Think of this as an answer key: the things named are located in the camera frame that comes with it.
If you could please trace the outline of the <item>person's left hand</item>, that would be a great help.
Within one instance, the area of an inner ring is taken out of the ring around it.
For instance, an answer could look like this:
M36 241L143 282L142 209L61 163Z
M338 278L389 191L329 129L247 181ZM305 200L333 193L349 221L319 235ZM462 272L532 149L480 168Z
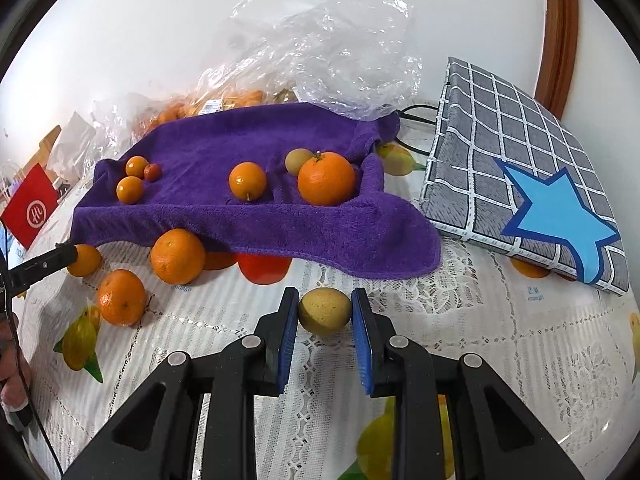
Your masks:
M27 393L16 366L15 344L7 320L1 322L0 379L4 382L1 403L9 411L19 411L28 403Z

